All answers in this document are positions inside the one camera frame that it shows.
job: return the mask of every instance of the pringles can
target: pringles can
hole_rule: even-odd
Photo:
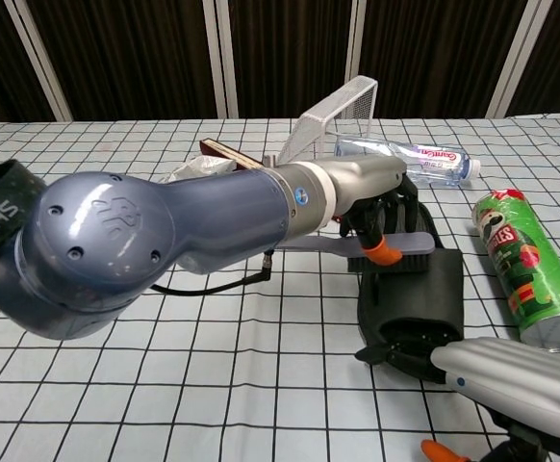
[[[523,343],[560,351],[560,258],[517,190],[492,191],[472,222],[486,245]]]

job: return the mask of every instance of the plastic bottle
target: plastic bottle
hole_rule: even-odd
[[[399,157],[406,163],[408,177],[417,184],[459,186],[463,180],[477,178],[481,169],[481,163],[460,148],[338,137],[336,156],[354,154]]]

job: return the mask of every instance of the orange gripper tip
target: orange gripper tip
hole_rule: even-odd
[[[432,440],[423,440],[421,450],[431,462],[471,462],[468,457],[461,457]]]
[[[397,263],[402,258],[402,252],[396,248],[387,247],[385,238],[380,240],[380,243],[373,248],[364,248],[364,254],[376,265],[387,267]]]

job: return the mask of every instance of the white grid tablecloth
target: white grid tablecloth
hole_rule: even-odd
[[[47,183],[83,170],[157,181],[197,155],[198,140],[261,159],[280,151],[291,124],[0,123],[0,162],[16,158]],[[522,190],[560,255],[560,115],[377,120],[372,135],[462,146],[481,161],[480,179],[421,189],[420,200],[444,245],[464,251],[466,337],[517,339],[471,206],[491,189]],[[174,269],[161,283],[213,287],[260,264]],[[205,297],[149,292],[81,340],[41,339],[0,314],[0,460],[408,462],[424,460],[424,438],[475,459],[502,441],[467,398],[354,359],[357,294],[344,259],[276,253],[270,282]]]

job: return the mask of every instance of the dark curtain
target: dark curtain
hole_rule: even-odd
[[[55,120],[9,12],[0,1],[0,122]]]
[[[76,120],[216,116],[200,0],[28,0]]]
[[[526,0],[368,2],[360,72],[379,117],[482,117]]]
[[[560,113],[560,0],[549,9],[508,116]]]
[[[297,117],[344,83],[350,0],[229,0],[242,117]]]

